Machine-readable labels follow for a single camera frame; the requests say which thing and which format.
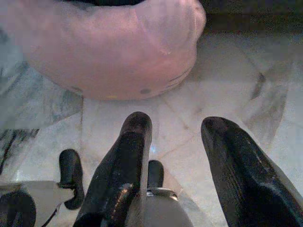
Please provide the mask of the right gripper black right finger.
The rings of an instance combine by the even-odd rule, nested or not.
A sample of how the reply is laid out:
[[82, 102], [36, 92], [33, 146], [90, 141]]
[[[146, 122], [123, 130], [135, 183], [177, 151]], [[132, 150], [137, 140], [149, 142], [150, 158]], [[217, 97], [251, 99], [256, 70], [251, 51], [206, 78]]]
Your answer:
[[302, 196], [244, 129], [210, 116], [201, 138], [228, 226], [302, 226]]

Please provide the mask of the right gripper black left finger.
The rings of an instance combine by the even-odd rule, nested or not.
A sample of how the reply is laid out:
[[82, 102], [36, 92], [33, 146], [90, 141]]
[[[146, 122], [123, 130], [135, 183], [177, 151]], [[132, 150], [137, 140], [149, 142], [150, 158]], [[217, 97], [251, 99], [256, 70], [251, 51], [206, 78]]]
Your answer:
[[95, 170], [74, 226], [144, 226], [151, 141], [150, 117], [130, 114]]

